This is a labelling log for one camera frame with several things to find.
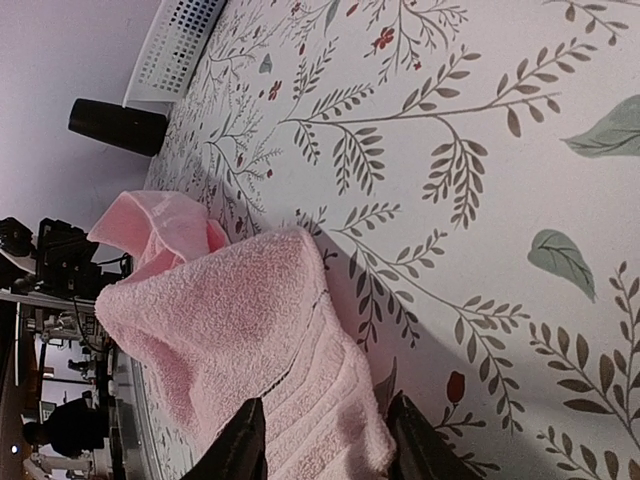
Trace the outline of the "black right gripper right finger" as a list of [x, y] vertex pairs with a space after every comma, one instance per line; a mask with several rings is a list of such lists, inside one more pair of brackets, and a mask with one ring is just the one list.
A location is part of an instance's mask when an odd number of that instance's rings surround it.
[[480, 479], [451, 451], [404, 392], [398, 392], [391, 400], [387, 426], [396, 443], [389, 479]]

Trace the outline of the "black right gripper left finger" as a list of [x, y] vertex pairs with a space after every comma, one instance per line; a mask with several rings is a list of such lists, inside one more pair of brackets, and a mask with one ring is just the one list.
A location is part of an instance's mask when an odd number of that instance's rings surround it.
[[265, 438], [263, 402], [248, 399], [182, 480], [267, 480]]

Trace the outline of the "pink towel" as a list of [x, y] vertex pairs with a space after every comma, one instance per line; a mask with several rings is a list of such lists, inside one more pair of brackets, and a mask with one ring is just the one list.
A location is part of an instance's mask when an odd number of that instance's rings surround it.
[[133, 257], [132, 274], [101, 291], [95, 313], [149, 370], [162, 409], [198, 452], [258, 398], [271, 478], [385, 473], [395, 443], [306, 230], [230, 243], [186, 195], [133, 191], [89, 237]]

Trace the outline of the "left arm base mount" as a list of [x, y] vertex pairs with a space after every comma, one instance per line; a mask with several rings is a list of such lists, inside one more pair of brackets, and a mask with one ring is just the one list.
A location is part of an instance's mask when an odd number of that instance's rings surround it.
[[123, 254], [96, 262], [99, 244], [84, 230], [43, 219], [37, 234], [13, 217], [1, 220], [1, 287], [14, 294], [39, 292], [94, 301], [101, 290], [128, 276], [132, 258]]

